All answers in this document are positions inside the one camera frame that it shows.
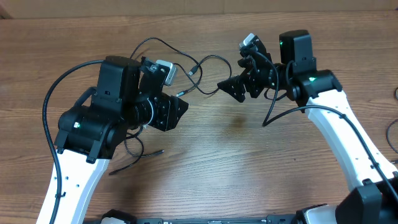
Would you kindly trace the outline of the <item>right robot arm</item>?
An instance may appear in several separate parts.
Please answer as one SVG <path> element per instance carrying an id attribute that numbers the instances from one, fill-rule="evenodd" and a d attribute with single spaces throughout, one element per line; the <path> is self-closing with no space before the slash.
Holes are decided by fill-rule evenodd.
<path id="1" fill-rule="evenodd" d="M 312 38 L 306 30 L 279 36 L 280 63 L 258 36 L 239 45 L 242 74 L 219 82 L 218 88 L 243 102 L 268 90 L 284 90 L 320 130 L 338 161 L 349 194 L 338 205 L 314 205 L 289 215 L 268 216 L 267 223 L 396 223 L 397 168 L 371 141 L 353 113 L 346 93 L 330 70 L 318 70 Z"/>

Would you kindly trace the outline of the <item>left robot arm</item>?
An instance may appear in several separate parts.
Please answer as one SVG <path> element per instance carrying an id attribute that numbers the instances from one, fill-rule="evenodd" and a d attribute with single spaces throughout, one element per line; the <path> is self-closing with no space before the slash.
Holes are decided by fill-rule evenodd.
<path id="1" fill-rule="evenodd" d="M 53 157 L 49 188 L 38 223 L 82 223 L 100 178 L 127 132 L 176 127 L 187 102 L 165 94 L 177 68 L 164 60 L 109 55 L 98 61 L 96 86 L 88 88 L 47 135 Z"/>

